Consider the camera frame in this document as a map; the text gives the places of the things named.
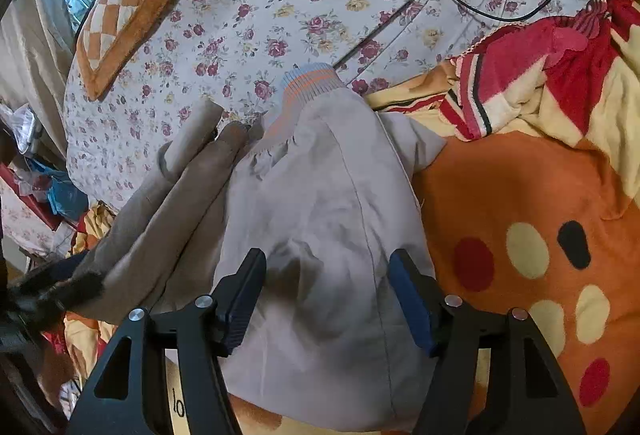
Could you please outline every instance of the beige curtain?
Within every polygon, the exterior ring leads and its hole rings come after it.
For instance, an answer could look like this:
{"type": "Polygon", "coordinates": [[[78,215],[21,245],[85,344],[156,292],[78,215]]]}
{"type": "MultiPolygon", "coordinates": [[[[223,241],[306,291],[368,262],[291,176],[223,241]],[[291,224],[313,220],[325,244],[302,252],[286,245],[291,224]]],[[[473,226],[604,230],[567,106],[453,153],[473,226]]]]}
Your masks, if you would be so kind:
{"type": "Polygon", "coordinates": [[[0,28],[0,97],[12,110],[28,102],[44,126],[44,142],[65,158],[62,107],[74,56],[65,0],[14,0],[0,28]]]}

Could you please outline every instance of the plastic bag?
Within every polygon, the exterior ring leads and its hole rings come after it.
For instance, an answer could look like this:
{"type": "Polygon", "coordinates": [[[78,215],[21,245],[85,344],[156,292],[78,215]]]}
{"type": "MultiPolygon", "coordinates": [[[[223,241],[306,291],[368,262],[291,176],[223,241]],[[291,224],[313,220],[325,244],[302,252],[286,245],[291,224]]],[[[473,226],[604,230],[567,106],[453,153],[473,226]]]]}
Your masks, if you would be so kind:
{"type": "Polygon", "coordinates": [[[43,173],[15,168],[14,181],[18,185],[20,196],[33,195],[38,202],[47,202],[47,192],[51,187],[51,177],[43,173]]]}
{"type": "Polygon", "coordinates": [[[61,214],[77,222],[80,216],[89,209],[89,198],[74,186],[66,172],[49,168],[35,159],[27,159],[26,161],[31,170],[51,178],[51,187],[47,190],[47,198],[53,214],[61,214]]]}
{"type": "Polygon", "coordinates": [[[0,118],[12,132],[20,153],[33,152],[37,139],[42,135],[42,124],[28,104],[12,111],[5,104],[0,103],[0,118]]]}

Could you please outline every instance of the ribbed cuff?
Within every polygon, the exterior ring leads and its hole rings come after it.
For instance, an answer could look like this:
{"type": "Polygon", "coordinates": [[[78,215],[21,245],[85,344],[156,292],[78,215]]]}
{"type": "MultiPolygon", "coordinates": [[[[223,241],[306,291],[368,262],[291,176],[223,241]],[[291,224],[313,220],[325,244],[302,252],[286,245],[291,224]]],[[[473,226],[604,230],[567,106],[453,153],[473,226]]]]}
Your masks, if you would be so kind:
{"type": "Polygon", "coordinates": [[[333,67],[326,63],[307,63],[284,74],[278,84],[278,89],[282,91],[280,115],[264,132],[253,151],[268,149],[288,140],[293,135],[306,103],[336,88],[345,88],[345,85],[335,74],[333,67]]]}
{"type": "Polygon", "coordinates": [[[331,65],[307,63],[284,74],[278,88],[282,91],[284,110],[288,104],[305,104],[324,92],[344,88],[344,83],[340,81],[331,65]]]}

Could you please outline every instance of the bed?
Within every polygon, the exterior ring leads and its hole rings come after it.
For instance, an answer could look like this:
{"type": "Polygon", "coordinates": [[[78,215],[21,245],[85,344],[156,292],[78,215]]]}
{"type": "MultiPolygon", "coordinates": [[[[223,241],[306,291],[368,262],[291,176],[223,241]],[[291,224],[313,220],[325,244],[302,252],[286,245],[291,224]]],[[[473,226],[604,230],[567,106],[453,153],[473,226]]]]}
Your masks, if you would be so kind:
{"type": "MultiPolygon", "coordinates": [[[[516,17],[543,0],[467,1],[516,17]]],[[[572,15],[586,1],[553,0],[538,17],[572,15]]],[[[120,209],[203,94],[226,120],[250,122],[278,104],[276,80],[309,61],[333,64],[354,91],[370,94],[459,54],[494,24],[451,0],[177,0],[99,100],[87,97],[74,60],[68,172],[120,209]]]]}

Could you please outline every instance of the orange blanket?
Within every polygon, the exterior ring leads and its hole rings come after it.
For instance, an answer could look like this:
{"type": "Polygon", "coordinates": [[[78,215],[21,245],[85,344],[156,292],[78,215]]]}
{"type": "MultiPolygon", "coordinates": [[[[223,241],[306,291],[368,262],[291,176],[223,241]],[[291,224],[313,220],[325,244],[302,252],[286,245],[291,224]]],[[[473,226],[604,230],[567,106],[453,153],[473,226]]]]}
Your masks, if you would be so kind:
{"type": "MultiPolygon", "coordinates": [[[[640,6],[592,0],[369,98],[449,137],[414,177],[436,277],[529,310],[590,435],[640,387],[639,78],[640,6]]],[[[481,353],[476,407],[489,373],[481,353]]]]}

